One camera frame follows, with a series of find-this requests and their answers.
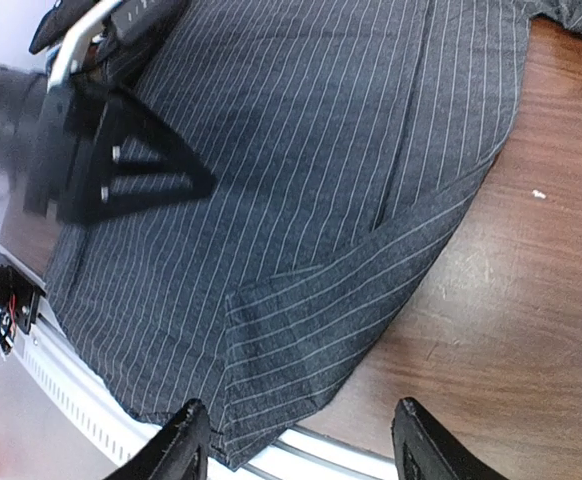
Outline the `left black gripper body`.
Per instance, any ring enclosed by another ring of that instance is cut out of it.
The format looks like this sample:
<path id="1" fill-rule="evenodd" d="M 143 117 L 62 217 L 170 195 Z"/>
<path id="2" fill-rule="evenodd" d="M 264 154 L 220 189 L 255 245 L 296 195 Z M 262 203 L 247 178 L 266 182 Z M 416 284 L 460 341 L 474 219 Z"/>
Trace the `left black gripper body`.
<path id="1" fill-rule="evenodd" d="M 97 171 L 97 135 L 114 87 L 69 81 L 50 88 L 43 100 L 33 137 L 23 209 L 45 217 L 57 204 L 64 223 L 92 225 L 116 217 L 115 203 L 102 191 L 108 186 Z"/>

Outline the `black pinstriped long sleeve shirt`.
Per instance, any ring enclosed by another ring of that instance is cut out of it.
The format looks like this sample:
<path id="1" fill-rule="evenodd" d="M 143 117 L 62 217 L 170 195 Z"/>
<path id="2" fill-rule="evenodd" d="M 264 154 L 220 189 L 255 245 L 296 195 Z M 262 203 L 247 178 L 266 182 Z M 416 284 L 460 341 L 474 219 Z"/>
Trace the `black pinstriped long sleeve shirt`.
<path id="1" fill-rule="evenodd" d="M 466 214 L 539 15 L 582 35 L 582 1 L 192 2 L 135 91 L 216 189 L 67 226 L 45 274 L 127 413 L 202 400 L 237 469 L 324 408 Z"/>

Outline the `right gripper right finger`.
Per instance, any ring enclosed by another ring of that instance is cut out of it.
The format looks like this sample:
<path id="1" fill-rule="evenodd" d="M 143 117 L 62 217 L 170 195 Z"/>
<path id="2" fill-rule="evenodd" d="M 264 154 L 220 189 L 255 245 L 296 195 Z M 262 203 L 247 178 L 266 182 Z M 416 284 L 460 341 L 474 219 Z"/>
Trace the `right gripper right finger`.
<path id="1" fill-rule="evenodd" d="M 415 398 L 401 399 L 392 423 L 400 479 L 493 479 L 494 470 L 474 456 Z"/>

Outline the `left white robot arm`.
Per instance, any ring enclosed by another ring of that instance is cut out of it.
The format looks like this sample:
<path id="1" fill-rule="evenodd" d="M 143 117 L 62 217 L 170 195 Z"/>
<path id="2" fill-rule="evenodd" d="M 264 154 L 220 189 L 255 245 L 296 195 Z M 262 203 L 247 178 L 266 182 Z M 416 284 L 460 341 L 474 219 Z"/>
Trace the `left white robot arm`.
<path id="1" fill-rule="evenodd" d="M 153 37 L 178 1 L 60 1 L 32 51 L 53 47 L 48 73 L 0 68 L 0 170 L 27 184 L 24 207 L 89 225 L 209 197 L 211 171 L 131 92 L 88 72 L 99 34 L 117 46 Z"/>

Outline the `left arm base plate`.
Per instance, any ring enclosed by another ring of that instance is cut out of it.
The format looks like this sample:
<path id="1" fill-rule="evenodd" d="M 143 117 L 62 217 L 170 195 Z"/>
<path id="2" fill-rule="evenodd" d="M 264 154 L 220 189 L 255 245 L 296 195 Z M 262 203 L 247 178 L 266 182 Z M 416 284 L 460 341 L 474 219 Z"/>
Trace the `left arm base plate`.
<path id="1" fill-rule="evenodd" d="M 18 331 L 30 334 L 44 296 L 35 280 L 0 254 L 0 349 L 3 354 L 13 350 Z"/>

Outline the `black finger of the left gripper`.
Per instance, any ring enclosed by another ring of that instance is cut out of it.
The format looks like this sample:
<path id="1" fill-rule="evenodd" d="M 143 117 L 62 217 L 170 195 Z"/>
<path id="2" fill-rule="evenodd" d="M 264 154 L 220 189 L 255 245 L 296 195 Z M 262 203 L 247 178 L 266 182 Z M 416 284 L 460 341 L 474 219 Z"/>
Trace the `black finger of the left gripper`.
<path id="1" fill-rule="evenodd" d="M 136 140 L 157 156 L 129 159 L 114 149 Z M 185 185 L 157 191 L 115 193 L 127 177 L 183 177 Z M 125 92 L 109 94 L 93 139 L 78 154 L 78 222 L 99 223 L 151 208 L 207 198 L 216 178 L 182 137 L 148 107 Z"/>

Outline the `aluminium front rail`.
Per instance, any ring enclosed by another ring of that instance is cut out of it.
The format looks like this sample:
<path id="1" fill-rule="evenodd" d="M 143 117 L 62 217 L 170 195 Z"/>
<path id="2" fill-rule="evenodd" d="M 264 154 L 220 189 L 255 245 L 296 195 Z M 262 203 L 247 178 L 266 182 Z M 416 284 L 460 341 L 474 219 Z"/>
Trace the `aluminium front rail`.
<path id="1" fill-rule="evenodd" d="M 64 416 L 120 466 L 158 432 L 127 415 L 102 379 L 76 354 L 46 300 L 28 335 L 16 339 L 15 357 Z M 233 472 L 211 459 L 210 479 L 396 479 L 393 461 L 294 427 L 253 461 Z"/>

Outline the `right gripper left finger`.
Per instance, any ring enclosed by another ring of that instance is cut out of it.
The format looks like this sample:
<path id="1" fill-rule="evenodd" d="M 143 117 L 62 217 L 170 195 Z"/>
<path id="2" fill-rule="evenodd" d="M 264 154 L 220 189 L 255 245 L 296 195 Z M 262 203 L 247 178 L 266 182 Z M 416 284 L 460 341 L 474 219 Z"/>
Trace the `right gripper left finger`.
<path id="1" fill-rule="evenodd" d="M 206 479 L 210 420 L 199 399 L 189 400 L 129 461 L 106 480 Z"/>

